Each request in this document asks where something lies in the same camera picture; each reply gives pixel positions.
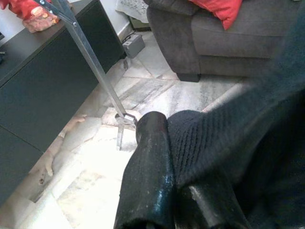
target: sofa leg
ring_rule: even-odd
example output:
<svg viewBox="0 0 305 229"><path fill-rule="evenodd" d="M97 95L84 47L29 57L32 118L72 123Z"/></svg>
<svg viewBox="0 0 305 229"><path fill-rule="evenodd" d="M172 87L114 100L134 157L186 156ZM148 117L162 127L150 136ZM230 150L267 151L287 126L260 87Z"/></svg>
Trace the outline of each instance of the sofa leg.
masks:
<svg viewBox="0 0 305 229"><path fill-rule="evenodd" d="M187 82L199 82L200 74L193 73L177 73L179 80Z"/></svg>

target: metal grabber tool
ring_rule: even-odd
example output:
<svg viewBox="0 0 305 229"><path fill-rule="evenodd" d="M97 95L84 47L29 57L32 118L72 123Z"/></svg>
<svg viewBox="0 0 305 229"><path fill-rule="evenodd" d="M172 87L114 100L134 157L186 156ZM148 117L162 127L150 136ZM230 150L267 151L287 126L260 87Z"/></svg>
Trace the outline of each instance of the metal grabber tool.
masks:
<svg viewBox="0 0 305 229"><path fill-rule="evenodd" d="M117 148L118 150L120 150L122 145L124 128L126 126L132 126L135 128L137 126L137 119L133 115L126 113L126 110L124 109L118 95L115 93L112 85L106 78L106 73L104 69L102 68L99 60L97 59L73 12L71 11L70 5L67 0L52 0L52 3L54 5L47 2L46 0L35 0L35 2L40 4L48 12L58 16L60 19L63 20L71 37L80 49L82 55L84 56L88 65L93 71L95 77L103 86L104 90L107 92L114 108L117 111L117 115L115 116L119 124Z"/></svg>

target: sofa cushion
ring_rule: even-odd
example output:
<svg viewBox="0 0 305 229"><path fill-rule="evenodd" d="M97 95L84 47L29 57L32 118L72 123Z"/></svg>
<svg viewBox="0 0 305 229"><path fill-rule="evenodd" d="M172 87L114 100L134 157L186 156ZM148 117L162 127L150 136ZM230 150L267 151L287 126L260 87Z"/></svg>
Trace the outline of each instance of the sofa cushion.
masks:
<svg viewBox="0 0 305 229"><path fill-rule="evenodd" d="M243 58L223 56L200 56L200 73L206 75L226 75L259 77L270 62L266 58Z"/></svg>
<svg viewBox="0 0 305 229"><path fill-rule="evenodd" d="M244 0L232 27L206 10L192 20L196 51L200 55L270 58L294 21L299 2L290 0Z"/></svg>

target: red pillow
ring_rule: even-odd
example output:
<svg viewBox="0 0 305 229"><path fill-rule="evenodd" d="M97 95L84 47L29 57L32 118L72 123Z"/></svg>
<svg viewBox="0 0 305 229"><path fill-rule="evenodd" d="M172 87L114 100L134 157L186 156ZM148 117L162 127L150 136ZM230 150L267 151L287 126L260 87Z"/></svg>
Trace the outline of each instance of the red pillow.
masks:
<svg viewBox="0 0 305 229"><path fill-rule="evenodd" d="M197 6L204 8L219 18L225 30L229 29L235 21L242 0L189 0Z"/></svg>
<svg viewBox="0 0 305 229"><path fill-rule="evenodd" d="M10 11L15 13L17 17L22 19L29 19L31 17L32 9L40 6L33 0L0 0L0 9L5 9L9 5Z"/></svg>

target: black cabinet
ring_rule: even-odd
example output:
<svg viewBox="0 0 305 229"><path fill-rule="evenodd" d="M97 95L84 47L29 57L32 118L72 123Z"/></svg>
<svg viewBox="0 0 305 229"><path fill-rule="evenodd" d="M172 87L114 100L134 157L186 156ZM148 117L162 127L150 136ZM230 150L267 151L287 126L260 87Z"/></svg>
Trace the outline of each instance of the black cabinet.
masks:
<svg viewBox="0 0 305 229"><path fill-rule="evenodd" d="M99 0L81 0L73 10L107 72L124 50L104 9ZM98 82L62 22L23 30L0 50L7 53L0 65L1 205ZM9 174L17 181L7 183Z"/></svg>

